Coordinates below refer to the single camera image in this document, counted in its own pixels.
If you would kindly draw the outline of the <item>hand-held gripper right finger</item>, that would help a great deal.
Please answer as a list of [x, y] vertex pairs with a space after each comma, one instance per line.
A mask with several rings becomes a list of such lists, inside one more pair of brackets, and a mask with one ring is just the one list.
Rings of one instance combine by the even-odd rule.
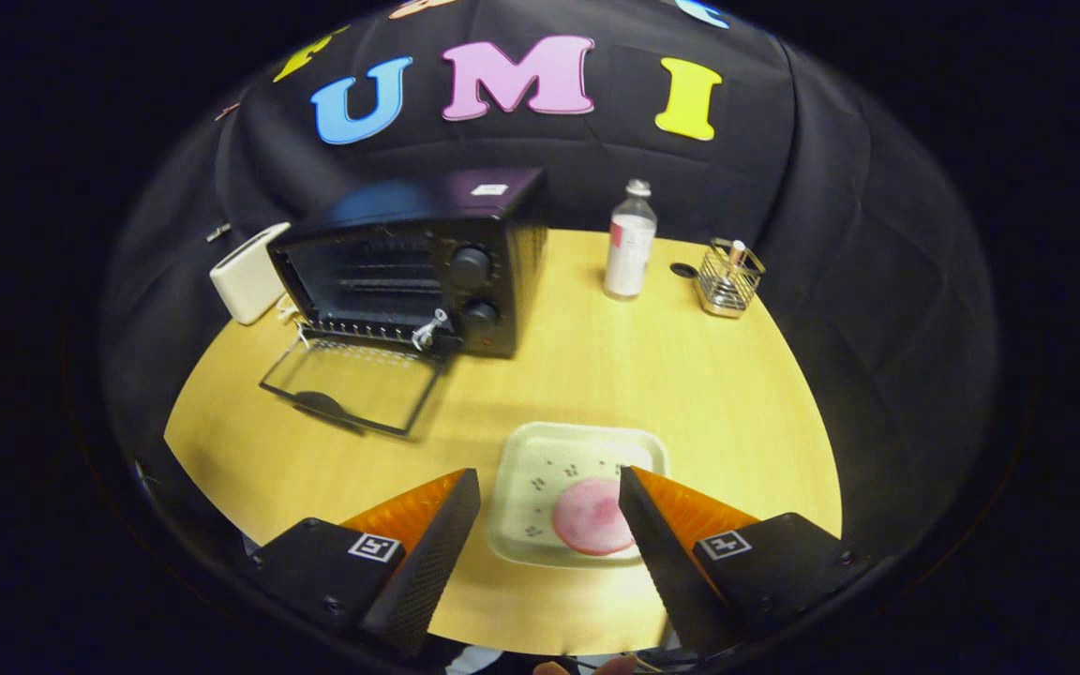
[[804, 631], [878, 570], [878, 559], [794, 512], [758, 518], [638, 467], [619, 508], [681, 645], [754, 653]]

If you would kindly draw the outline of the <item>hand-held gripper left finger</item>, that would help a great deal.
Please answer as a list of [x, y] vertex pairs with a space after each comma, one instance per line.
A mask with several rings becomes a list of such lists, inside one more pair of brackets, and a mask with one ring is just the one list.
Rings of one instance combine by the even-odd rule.
[[258, 593], [329, 637], [414, 656], [480, 513], [472, 467], [339, 524], [305, 517], [240, 563]]

